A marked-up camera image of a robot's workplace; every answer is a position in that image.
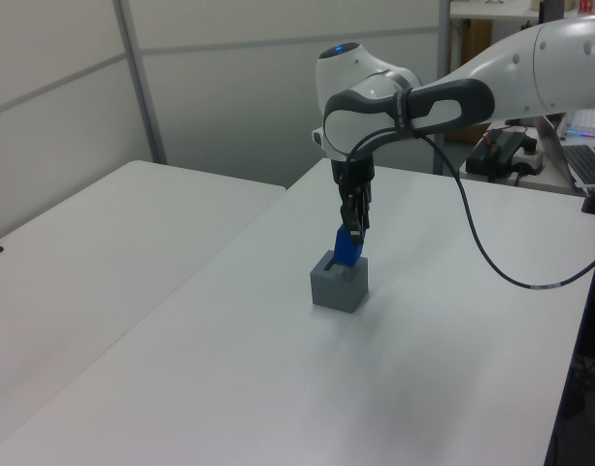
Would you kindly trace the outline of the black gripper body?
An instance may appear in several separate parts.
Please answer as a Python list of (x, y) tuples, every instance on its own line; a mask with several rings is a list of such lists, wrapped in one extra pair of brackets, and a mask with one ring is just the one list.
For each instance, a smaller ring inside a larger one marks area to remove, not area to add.
[(347, 195), (363, 185), (368, 185), (375, 176), (374, 157), (372, 155), (351, 160), (331, 161), (333, 180), (341, 195)]

